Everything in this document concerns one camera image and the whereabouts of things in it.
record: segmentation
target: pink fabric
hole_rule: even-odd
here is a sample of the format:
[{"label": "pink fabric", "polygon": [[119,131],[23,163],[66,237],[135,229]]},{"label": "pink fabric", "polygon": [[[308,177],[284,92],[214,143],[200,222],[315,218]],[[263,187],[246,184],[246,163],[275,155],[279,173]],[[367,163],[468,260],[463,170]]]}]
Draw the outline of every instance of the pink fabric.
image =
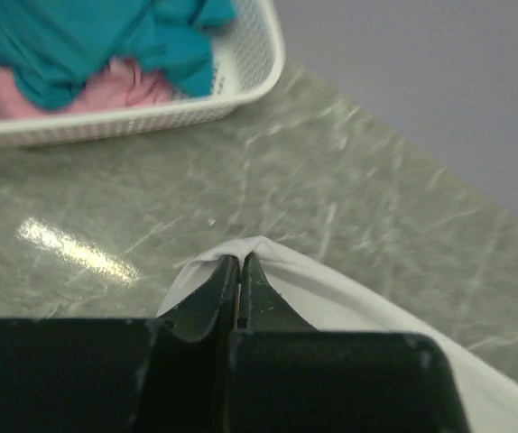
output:
[{"label": "pink fabric", "polygon": [[27,101],[14,85],[13,72],[0,68],[0,120],[87,113],[127,106],[153,106],[171,100],[172,87],[158,72],[145,74],[132,60],[111,60],[88,79],[79,97],[67,108],[44,111]]}]

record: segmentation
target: white plastic basket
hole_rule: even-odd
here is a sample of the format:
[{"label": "white plastic basket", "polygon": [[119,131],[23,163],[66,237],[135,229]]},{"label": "white plastic basket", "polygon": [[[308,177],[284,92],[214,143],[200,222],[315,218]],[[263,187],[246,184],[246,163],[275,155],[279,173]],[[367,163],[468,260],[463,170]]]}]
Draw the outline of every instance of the white plastic basket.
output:
[{"label": "white plastic basket", "polygon": [[238,18],[213,41],[213,95],[160,106],[0,121],[0,147],[76,142],[197,124],[223,117],[273,88],[284,49],[272,0],[233,0]]}]

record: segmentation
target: basket rim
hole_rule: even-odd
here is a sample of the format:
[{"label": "basket rim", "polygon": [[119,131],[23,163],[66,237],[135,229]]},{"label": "basket rim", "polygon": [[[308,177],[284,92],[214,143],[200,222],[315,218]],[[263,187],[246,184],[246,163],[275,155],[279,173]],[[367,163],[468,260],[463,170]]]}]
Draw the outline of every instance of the basket rim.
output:
[{"label": "basket rim", "polygon": [[147,106],[130,109],[120,108],[117,110],[54,115],[35,119],[5,119],[0,120],[0,134],[45,131],[59,127],[64,128],[69,126],[104,124],[124,120],[138,120],[165,115],[177,115],[188,113],[193,110],[213,110],[226,107],[235,108],[236,106],[254,102],[267,94],[275,86],[282,74],[283,65],[285,63],[285,49],[283,45],[282,30],[273,0],[255,1],[263,9],[263,15],[267,24],[267,33],[273,48],[273,65],[265,81],[251,91],[229,96],[214,95],[211,97],[172,101],[160,106]]}]

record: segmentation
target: folded clothing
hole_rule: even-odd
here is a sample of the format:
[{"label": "folded clothing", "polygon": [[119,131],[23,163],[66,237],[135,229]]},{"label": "folded clothing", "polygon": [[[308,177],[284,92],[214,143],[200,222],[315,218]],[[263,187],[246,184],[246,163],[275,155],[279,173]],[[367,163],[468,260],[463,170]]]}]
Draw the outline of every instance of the folded clothing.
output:
[{"label": "folded clothing", "polygon": [[172,86],[159,72],[143,73],[133,60],[111,60],[91,76],[72,104],[48,112],[28,101],[16,88],[13,72],[0,68],[0,120],[76,114],[128,106],[152,106],[171,100]]},{"label": "folded clothing", "polygon": [[0,0],[0,66],[47,110],[69,105],[112,58],[208,96],[213,59],[203,29],[235,15],[229,0]]}]

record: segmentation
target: clothes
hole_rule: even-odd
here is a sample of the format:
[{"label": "clothes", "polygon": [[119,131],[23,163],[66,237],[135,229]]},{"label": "clothes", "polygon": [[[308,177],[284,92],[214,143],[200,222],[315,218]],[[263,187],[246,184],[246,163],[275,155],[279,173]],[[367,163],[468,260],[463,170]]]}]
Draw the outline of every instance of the clothes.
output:
[{"label": "clothes", "polygon": [[145,74],[133,60],[112,60],[101,73],[88,79],[72,104],[59,112],[49,113],[21,95],[9,68],[0,68],[0,120],[152,106],[170,101],[172,93],[171,85],[160,73]]},{"label": "clothes", "polygon": [[0,0],[0,66],[40,108],[70,104],[114,57],[156,69],[191,97],[208,96],[210,36],[235,18],[229,0]]},{"label": "clothes", "polygon": [[474,433],[518,432],[518,384],[387,299],[345,275],[264,237],[236,239],[185,265],[157,316],[207,280],[224,255],[243,267],[254,252],[277,292],[314,327],[345,331],[411,331],[430,336],[446,353]]}]

